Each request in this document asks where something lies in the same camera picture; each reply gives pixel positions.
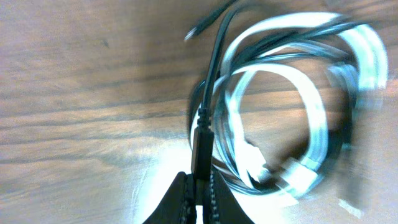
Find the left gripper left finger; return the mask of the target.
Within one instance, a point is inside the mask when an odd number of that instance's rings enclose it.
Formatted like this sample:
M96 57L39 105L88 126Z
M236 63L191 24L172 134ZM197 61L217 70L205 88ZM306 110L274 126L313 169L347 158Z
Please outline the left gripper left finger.
M193 176L179 172L162 200L143 224L196 224Z

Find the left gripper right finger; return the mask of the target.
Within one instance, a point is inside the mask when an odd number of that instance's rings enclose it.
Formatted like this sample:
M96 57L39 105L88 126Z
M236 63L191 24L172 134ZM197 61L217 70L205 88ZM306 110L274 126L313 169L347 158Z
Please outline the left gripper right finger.
M254 224L217 170L211 170L203 197L204 224Z

